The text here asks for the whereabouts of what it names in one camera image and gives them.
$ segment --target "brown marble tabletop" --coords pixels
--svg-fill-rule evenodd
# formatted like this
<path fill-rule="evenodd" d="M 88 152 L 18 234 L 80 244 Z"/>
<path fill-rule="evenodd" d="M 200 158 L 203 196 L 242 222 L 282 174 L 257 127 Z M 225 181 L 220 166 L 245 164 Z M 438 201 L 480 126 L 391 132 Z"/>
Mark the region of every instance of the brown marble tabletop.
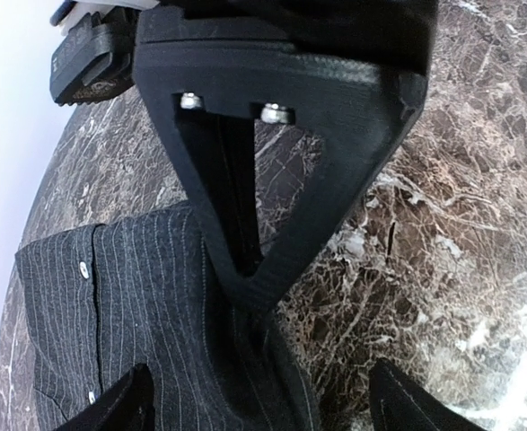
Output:
<path fill-rule="evenodd" d="M 321 155 L 258 125 L 264 239 Z M 79 108 L 22 244 L 184 199 L 136 90 Z M 326 430 L 370 429 L 384 356 L 487 430 L 527 431 L 527 0 L 444 0 L 423 118 L 279 307 Z M 0 331 L 0 430 L 35 430 L 15 273 Z"/>

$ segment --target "pinstriped fabric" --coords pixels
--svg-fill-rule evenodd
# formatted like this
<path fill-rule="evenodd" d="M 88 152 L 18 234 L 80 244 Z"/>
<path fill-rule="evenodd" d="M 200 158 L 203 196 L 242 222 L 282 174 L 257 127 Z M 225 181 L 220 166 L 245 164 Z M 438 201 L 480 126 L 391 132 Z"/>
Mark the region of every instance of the pinstriped fabric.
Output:
<path fill-rule="evenodd" d="M 187 204 L 60 233 L 17 264 L 42 430 L 138 363 L 154 378 L 157 430 L 319 429 L 274 322 L 228 303 Z"/>

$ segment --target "silver bolt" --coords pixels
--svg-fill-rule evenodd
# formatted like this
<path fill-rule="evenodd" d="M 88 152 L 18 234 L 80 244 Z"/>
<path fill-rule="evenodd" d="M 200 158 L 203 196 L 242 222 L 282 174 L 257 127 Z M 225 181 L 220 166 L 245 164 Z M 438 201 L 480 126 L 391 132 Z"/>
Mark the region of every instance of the silver bolt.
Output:
<path fill-rule="evenodd" d="M 184 110 L 202 110 L 203 99 L 197 96 L 194 92 L 185 92 L 181 96 L 180 106 Z"/>
<path fill-rule="evenodd" d="M 80 262 L 80 273 L 86 280 L 90 278 L 90 272 L 87 270 L 87 264 L 85 262 Z"/>
<path fill-rule="evenodd" d="M 266 103 L 265 108 L 261 111 L 261 121 L 268 124 L 291 124 L 294 121 L 294 115 L 285 106 Z"/>

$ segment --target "white wall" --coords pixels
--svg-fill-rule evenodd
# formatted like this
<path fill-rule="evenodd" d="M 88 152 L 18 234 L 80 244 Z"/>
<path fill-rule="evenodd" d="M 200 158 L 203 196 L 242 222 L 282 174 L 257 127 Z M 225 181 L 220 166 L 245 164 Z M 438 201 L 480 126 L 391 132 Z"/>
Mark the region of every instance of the white wall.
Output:
<path fill-rule="evenodd" d="M 0 317 L 31 203 L 71 109 L 49 97 L 58 0 L 0 0 Z"/>

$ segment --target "shirt button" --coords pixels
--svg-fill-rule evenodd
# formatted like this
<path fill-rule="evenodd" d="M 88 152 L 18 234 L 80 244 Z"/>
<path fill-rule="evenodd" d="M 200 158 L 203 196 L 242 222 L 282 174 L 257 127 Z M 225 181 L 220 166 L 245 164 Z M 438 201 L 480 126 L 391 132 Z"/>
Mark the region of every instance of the shirt button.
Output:
<path fill-rule="evenodd" d="M 82 273 L 82 277 L 86 280 L 90 278 L 90 272 L 87 270 L 85 262 L 80 262 L 80 272 Z"/>

